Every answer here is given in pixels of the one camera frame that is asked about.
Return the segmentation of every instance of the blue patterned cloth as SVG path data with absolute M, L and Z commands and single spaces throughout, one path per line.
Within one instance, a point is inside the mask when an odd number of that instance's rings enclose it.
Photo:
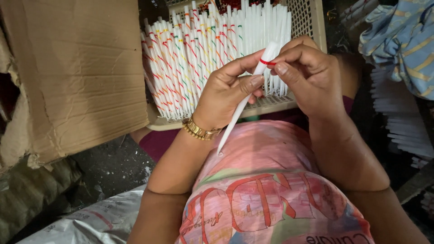
M 380 67 L 393 64 L 394 81 L 434 100 L 434 0 L 399 0 L 366 17 L 372 27 L 360 35 L 359 52 Z

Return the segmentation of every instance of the watch band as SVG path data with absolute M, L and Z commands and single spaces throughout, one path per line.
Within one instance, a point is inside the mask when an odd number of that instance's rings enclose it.
M 220 134 L 222 130 L 222 129 L 216 129 L 212 131 L 206 131 L 194 123 L 193 117 L 185 119 L 182 122 L 182 126 L 184 127 L 184 129 L 191 132 L 190 134 L 192 136 L 196 137 L 197 139 L 206 140 L 206 141 L 216 138 L 217 135 Z

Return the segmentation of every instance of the beige plastic crate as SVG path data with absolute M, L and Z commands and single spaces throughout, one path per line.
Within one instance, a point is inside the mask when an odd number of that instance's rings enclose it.
M 166 0 L 169 11 L 175 10 L 176 13 L 184 13 L 184 5 L 191 6 L 191 0 Z M 197 1 L 197 6 L 204 1 Z M 282 5 L 288 6 L 288 10 L 293 14 L 292 36 L 309 35 L 319 45 L 323 52 L 327 52 L 326 30 L 324 28 L 324 16 L 322 14 L 321 0 L 282 0 Z M 240 118 L 254 115 L 262 115 L 278 112 L 297 107 L 294 94 L 290 93 L 285 97 L 268 96 L 258 99 L 254 104 L 248 104 Z M 148 119 L 151 130 L 165 131 L 179 129 L 182 127 L 181 120 L 170 120 L 159 117 L 155 104 L 148 104 Z

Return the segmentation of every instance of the hand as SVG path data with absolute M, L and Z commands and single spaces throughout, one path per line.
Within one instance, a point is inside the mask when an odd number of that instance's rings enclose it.
M 242 76 L 253 72 L 263 50 L 236 59 L 211 73 L 193 114 L 194 123 L 204 130 L 220 129 L 229 124 L 237 105 L 249 94 L 249 103 L 262 96 L 264 76 Z
M 294 92 L 309 119 L 335 121 L 346 116 L 338 60 L 319 50 L 308 36 L 288 42 L 269 66 Z

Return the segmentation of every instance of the red band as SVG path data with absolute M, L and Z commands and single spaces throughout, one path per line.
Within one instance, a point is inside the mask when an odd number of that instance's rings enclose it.
M 259 61 L 260 61 L 261 63 L 265 64 L 265 65 L 276 65 L 276 63 L 267 62 L 267 61 L 264 61 L 264 60 L 262 60 L 262 59 L 260 59 Z

